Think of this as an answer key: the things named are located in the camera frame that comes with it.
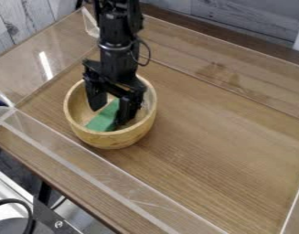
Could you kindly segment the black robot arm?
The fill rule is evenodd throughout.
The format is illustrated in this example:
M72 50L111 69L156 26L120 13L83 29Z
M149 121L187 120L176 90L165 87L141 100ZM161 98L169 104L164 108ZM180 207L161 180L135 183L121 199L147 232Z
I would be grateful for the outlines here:
M136 76L143 29L139 0L93 0L99 27L100 60L84 59L83 79L89 107L99 111L107 95L119 99L113 123L127 124L136 115L147 86Z

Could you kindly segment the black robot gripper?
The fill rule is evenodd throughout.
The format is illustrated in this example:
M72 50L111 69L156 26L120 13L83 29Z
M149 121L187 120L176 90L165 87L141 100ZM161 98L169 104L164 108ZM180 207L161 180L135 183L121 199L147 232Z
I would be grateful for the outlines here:
M127 124L140 109L147 87L136 76L139 64L139 45L123 48L100 46L100 59L85 58L83 79L89 107L93 112L107 104L107 94L119 97L119 110L115 123Z

